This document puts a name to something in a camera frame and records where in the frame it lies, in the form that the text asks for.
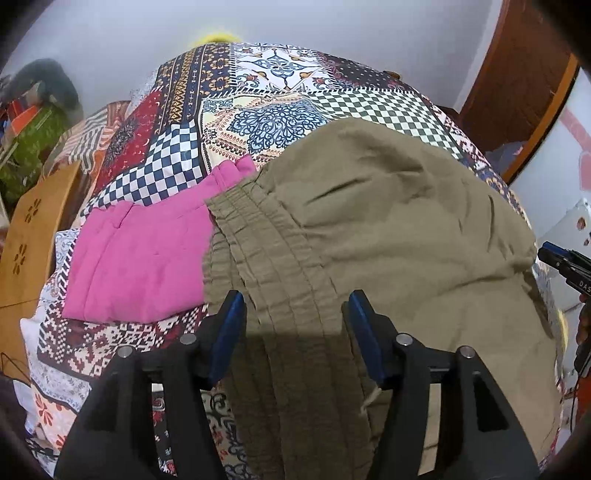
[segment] green bag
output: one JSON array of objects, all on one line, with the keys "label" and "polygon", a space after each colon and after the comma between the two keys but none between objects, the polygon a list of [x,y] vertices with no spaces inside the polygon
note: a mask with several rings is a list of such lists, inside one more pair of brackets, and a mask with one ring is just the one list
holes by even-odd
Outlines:
[{"label": "green bag", "polygon": [[66,129],[64,113],[53,105],[43,106],[12,144],[0,150],[0,193],[9,215],[36,184],[43,162]]}]

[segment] black cable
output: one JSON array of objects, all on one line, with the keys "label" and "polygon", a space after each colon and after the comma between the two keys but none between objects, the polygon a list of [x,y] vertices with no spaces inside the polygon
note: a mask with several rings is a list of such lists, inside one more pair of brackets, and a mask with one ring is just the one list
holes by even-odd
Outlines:
[{"label": "black cable", "polygon": [[[585,369],[587,368],[587,365],[589,363],[589,360],[591,360],[591,355],[589,355],[587,357],[587,360],[585,360],[585,363],[583,365],[583,368],[581,369],[581,372],[584,372]],[[577,400],[577,390],[579,389],[579,382],[581,380],[581,376],[579,375],[577,377],[577,382],[574,385],[574,390],[573,390],[573,405],[570,407],[570,422],[569,422],[569,428],[570,428],[570,433],[573,433],[573,417],[574,417],[574,404],[576,403]]]},{"label": "black cable", "polygon": [[22,376],[25,377],[29,383],[31,383],[31,378],[24,371],[22,371],[21,367],[19,367],[17,365],[17,362],[15,360],[13,360],[12,358],[10,358],[6,354],[6,352],[0,352],[0,371],[2,371],[2,373],[4,373],[4,359],[5,358],[7,361],[9,361],[11,364],[13,364],[14,368],[16,368],[20,373],[22,373]]}]

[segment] wooden door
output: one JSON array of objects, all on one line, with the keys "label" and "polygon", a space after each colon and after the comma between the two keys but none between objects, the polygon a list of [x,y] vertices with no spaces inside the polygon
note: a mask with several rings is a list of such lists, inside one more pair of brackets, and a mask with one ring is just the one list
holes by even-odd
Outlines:
[{"label": "wooden door", "polygon": [[570,50],[532,0],[504,0],[459,123],[482,152],[527,141],[544,116]]}]

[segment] patterned bedsheet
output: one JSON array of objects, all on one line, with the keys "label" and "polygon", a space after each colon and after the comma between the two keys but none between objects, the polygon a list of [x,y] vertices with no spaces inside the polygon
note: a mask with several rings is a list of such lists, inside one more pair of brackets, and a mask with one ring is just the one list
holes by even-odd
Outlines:
[{"label": "patterned bedsheet", "polygon": [[[164,63],[134,94],[114,132],[79,223],[96,207],[121,199],[151,205],[197,184],[224,159],[246,153],[257,166],[334,119],[354,116],[445,148],[499,192],[525,218],[502,179],[465,134],[411,86],[357,62],[275,44],[207,44]],[[198,327],[199,306],[151,325],[94,325],[61,315],[78,230],[56,238],[56,272],[35,316],[23,320],[38,436],[58,455],[93,381],[121,345],[162,348]],[[203,393],[207,416],[229,478],[255,478],[221,389]],[[174,471],[154,393],[161,469]],[[55,460],[35,453],[49,472]]]}]

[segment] black clamp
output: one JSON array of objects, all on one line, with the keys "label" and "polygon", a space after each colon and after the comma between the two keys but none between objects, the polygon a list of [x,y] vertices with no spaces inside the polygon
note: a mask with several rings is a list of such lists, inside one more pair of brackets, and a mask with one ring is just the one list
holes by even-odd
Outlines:
[{"label": "black clamp", "polygon": [[[368,480],[534,480],[535,455],[513,409],[475,350],[425,347],[375,313],[362,290],[343,309],[369,376],[393,390]],[[439,445],[433,471],[418,476],[429,385],[441,384]]]},{"label": "black clamp", "polygon": [[226,480],[200,390],[225,375],[246,319],[242,294],[231,290],[215,315],[165,349],[140,353],[121,346],[93,387],[62,448],[61,480],[154,480],[152,383],[162,383],[166,421],[179,480]]},{"label": "black clamp", "polygon": [[[591,297],[591,258],[576,250],[566,250],[551,242],[544,242],[538,250],[538,258],[554,267],[564,277],[566,284],[579,293]],[[580,377],[589,375],[591,366],[591,336],[577,347],[574,369]]]}]

